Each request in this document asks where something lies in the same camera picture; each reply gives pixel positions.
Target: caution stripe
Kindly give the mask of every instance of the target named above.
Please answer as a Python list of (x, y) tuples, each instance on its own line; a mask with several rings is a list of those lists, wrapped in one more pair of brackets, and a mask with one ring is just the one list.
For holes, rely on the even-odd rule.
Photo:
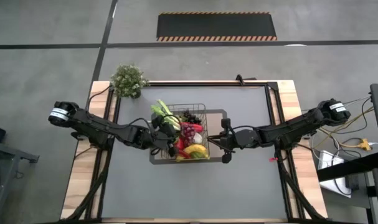
[(158, 37), (159, 42), (276, 41), (276, 36), (190, 36)]
[(162, 12), (159, 15), (176, 14), (270, 14), (269, 12)]

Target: potted plant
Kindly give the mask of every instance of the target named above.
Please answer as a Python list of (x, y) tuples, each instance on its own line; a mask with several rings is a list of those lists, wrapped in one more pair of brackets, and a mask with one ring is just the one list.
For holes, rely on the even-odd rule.
[(142, 87), (148, 85), (148, 80), (143, 78), (143, 72), (135, 65), (119, 65), (111, 77), (111, 84), (119, 97), (137, 99)]

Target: wooden table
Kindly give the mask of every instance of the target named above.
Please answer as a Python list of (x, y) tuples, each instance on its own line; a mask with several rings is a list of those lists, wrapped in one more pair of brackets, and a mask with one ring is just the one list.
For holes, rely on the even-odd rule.
[[(293, 80), (268, 80), (268, 81), (246, 81), (246, 82), (277, 82), (280, 92), (280, 99), (283, 106), (283, 113), (285, 119), (291, 119), (301, 114), (300, 103), (298, 101), (298, 97), (296, 95), (295, 85)], [(106, 87), (108, 87), (110, 82), (93, 82), (92, 89), (90, 91), (90, 95), (94, 95), (96, 93), (101, 92)], [(276, 101), (274, 97), (274, 93), (271, 91), (272, 96), (272, 105), (275, 112), (275, 121), (278, 124), (280, 122), (278, 118), (277, 108), (276, 108)], [(89, 112), (103, 117), (106, 99), (107, 99), (108, 92), (104, 92), (101, 95), (98, 95), (93, 98), (92, 102), (90, 103)], [(113, 117), (113, 113), (115, 110), (115, 101), (114, 98), (111, 103), (111, 110), (109, 119), (111, 120)], [(308, 142), (303, 140), (301, 144), (308, 146)], [(80, 141), (78, 143), (76, 154), (88, 149), (89, 142), (87, 141)], [(308, 199), (310, 204), (320, 213), (322, 216), (327, 217), (326, 207), (324, 206), (323, 196), (321, 194), (319, 180), (316, 173), (316, 168), (313, 163), (312, 153), (311, 151), (304, 149), (302, 147), (296, 147), (295, 150), (292, 151), (293, 160), (295, 163), (296, 174), (298, 178), (298, 183), (300, 186), (301, 191)], [(91, 149), (88, 152), (80, 155), (78, 158), (75, 159), (72, 166), (71, 176), (69, 185), (67, 188), (67, 192), (65, 195), (64, 205), (61, 213), (60, 218), (67, 218), (79, 205), (82, 199), (85, 197), (87, 192), (90, 188), (90, 182), (92, 179), (92, 172), (93, 166), (95, 162), (96, 156), (96, 149)], [(97, 195), (94, 200), (94, 205), (92, 209), (93, 217), (96, 216), (97, 212), (97, 205), (98, 205), (98, 195), (100, 194), (100, 189), (97, 192)], [(294, 217), (298, 217), (298, 210), (296, 207), (296, 200), (293, 192), (289, 189), (290, 194), (290, 202), (291, 207), (293, 210)], [(168, 219), (168, 218), (104, 218), (103, 222), (285, 222), (286, 220), (279, 220), (279, 219), (206, 219), (206, 220), (188, 220), (188, 219)]]

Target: red bell pepper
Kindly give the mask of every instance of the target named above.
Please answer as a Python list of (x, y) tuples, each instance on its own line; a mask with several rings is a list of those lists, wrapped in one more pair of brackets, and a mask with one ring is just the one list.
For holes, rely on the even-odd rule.
[(180, 137), (177, 140), (177, 143), (175, 143), (175, 147), (177, 147), (179, 151), (184, 149), (183, 140)]
[(183, 150), (179, 150), (178, 153), (179, 153), (180, 156), (183, 156), (185, 159), (191, 159), (190, 154), (188, 154), (187, 152), (185, 152)]
[(199, 124), (191, 124), (191, 123), (188, 123), (188, 122), (181, 122), (181, 125), (192, 126), (197, 133), (201, 133), (204, 130), (204, 128)]

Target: wire basket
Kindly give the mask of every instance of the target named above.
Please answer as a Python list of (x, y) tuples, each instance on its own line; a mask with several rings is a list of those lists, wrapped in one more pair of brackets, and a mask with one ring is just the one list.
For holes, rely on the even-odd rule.
[[(194, 103), (194, 104), (175, 104), (175, 105), (167, 105), (170, 112), (179, 117), (183, 115), (183, 112), (189, 110), (191, 115), (196, 115), (200, 120), (200, 125), (203, 128), (203, 131), (199, 133), (202, 138), (201, 144), (207, 149), (208, 157), (206, 158), (195, 158), (195, 159), (184, 159), (183, 161), (195, 161), (195, 160), (202, 160), (202, 159), (209, 159), (209, 143), (207, 141), (208, 137), (208, 128), (207, 128), (207, 111), (206, 106), (202, 103)], [(171, 157), (168, 152), (161, 151), (161, 157), (163, 159), (171, 159), (175, 160), (176, 156)]]

